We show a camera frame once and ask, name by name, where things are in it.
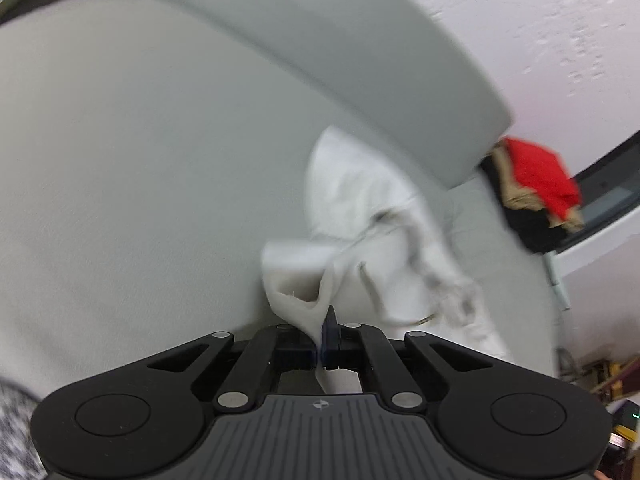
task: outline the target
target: window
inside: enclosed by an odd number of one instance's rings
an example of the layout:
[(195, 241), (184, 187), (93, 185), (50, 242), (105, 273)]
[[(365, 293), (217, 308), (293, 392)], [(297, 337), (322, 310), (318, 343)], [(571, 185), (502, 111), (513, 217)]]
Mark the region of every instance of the window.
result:
[(578, 173), (575, 179), (584, 200), (585, 228), (569, 236), (559, 252), (640, 205), (640, 132)]

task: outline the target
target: white wall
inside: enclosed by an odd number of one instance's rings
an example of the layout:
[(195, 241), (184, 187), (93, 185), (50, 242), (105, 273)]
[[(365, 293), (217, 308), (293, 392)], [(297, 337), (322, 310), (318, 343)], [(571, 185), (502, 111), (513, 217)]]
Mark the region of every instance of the white wall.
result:
[(572, 173), (640, 129), (640, 0), (417, 1)]
[(577, 358), (640, 351), (640, 208), (555, 258)]

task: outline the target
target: white towel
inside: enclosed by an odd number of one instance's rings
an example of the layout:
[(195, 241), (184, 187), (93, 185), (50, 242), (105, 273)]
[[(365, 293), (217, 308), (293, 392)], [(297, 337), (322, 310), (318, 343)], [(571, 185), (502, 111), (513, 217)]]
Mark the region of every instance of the white towel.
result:
[(417, 187), (384, 155), (328, 128), (309, 161), (305, 200), (312, 240), (272, 240), (262, 254), (278, 316), (318, 346), (332, 304), (340, 323), (396, 339), (424, 330), (509, 359), (480, 287), (460, 270)]

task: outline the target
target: sofa backrest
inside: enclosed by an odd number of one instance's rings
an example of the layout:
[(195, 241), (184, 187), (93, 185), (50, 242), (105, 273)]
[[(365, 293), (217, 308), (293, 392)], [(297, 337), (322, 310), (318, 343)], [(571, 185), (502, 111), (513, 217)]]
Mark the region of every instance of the sofa backrest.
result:
[(323, 86), (447, 187), (510, 124), (487, 80), (409, 0), (175, 1)]

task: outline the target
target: gray sofa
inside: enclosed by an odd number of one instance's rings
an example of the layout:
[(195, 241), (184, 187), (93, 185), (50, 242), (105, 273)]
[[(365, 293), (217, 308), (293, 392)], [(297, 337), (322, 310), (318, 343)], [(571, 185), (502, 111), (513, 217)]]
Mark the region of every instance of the gray sofa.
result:
[(554, 373), (542, 260), (474, 169), (509, 115), (409, 1), (63, 0), (0, 52), (0, 376), (44, 396), (276, 322), (260, 250), (305, 237), (331, 124), (409, 174), (515, 360)]

